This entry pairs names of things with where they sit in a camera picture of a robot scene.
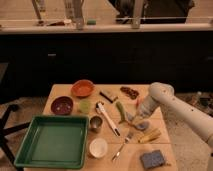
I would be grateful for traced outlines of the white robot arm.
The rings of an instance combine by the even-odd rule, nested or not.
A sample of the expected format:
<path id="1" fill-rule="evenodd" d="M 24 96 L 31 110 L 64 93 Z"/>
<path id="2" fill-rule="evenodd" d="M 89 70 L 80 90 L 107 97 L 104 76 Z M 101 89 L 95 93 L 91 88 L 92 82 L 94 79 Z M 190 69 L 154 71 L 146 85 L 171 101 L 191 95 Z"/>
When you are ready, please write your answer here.
<path id="1" fill-rule="evenodd" d="M 169 84 L 152 83 L 147 96 L 138 104 L 137 114 L 149 118 L 155 110 L 164 105 L 182 118 L 188 126 L 213 149 L 213 118 L 174 95 Z"/>

